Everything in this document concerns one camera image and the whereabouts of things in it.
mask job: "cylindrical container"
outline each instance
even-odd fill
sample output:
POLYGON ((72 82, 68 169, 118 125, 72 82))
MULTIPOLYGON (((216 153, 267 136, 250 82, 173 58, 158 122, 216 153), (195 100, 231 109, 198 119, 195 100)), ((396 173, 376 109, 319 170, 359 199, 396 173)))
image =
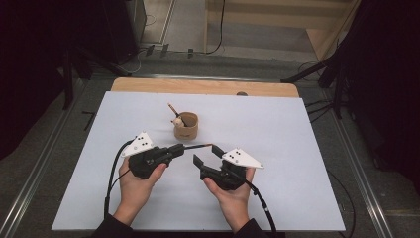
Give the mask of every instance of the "cylindrical container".
POLYGON ((174 127, 173 134, 179 140, 194 140, 198 133, 198 117, 192 112, 181 112, 179 115, 184 122, 184 127, 174 127))

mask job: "sleeve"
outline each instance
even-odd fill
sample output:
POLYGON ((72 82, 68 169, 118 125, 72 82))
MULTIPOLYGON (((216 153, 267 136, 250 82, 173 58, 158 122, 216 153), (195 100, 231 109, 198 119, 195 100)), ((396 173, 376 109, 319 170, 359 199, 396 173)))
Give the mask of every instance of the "sleeve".
POLYGON ((129 238, 133 229, 121 223, 112 215, 108 214, 99 227, 93 232, 91 238, 129 238))
POLYGON ((260 229, 256 220, 251 219, 233 238, 268 238, 268 236, 260 229))

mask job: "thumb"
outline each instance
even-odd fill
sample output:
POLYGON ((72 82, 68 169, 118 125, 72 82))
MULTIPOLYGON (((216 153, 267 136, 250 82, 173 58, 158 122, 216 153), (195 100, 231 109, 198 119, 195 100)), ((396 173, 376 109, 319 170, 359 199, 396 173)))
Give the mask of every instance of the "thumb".
POLYGON ((158 179, 160 179, 160 177, 163 175, 164 170, 166 169, 167 165, 165 163, 162 163, 160 165, 158 165, 154 171, 151 174, 151 179, 154 182, 157 182, 158 179))
POLYGON ((215 194, 218 191, 219 186, 211 178, 204 178, 203 181, 211 193, 215 194))

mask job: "white sheet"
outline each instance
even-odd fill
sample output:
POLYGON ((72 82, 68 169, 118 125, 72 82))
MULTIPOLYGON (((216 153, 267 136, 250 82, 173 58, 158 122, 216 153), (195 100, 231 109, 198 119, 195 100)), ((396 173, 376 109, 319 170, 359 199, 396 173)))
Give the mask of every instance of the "white sheet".
MULTIPOLYGON (((214 143, 224 151, 239 147, 264 164, 253 184, 262 193, 277 230, 345 229, 300 98, 107 92, 52 230, 97 228, 114 157, 125 142, 146 131, 156 146, 180 143, 173 137, 174 114, 168 102, 179 113, 190 111, 199 117, 198 136, 185 145, 214 143)), ((134 221, 134 229, 230 230, 216 198, 199 179, 193 154, 207 166, 221 165, 210 148, 186 151, 174 159, 134 221)), ((111 214, 119 199, 116 185, 111 214)), ((249 207, 250 216, 270 230, 256 196, 251 195, 249 207)))

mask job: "hand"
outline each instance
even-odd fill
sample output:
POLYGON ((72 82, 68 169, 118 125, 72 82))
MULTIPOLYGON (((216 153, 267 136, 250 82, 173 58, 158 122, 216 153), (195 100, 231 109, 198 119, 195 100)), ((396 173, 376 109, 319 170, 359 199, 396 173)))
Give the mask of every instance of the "hand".
MULTIPOLYGON (((122 176, 120 178, 121 201, 114 213, 114 217, 130 226, 136 215, 148 201, 152 188, 165 169, 166 164, 158 165, 148 179, 135 177, 132 172, 122 176)), ((122 175, 128 170, 129 158, 126 158, 119 169, 119 174, 122 175)))
MULTIPOLYGON (((256 169, 247 168, 246 179, 251 182, 256 169)), ((220 208, 232 231, 237 233, 248 221, 248 199, 250 197, 250 187, 243 184, 236 190, 223 190, 216 182, 210 178, 205 178, 204 183, 207 188, 219 200, 220 208)))

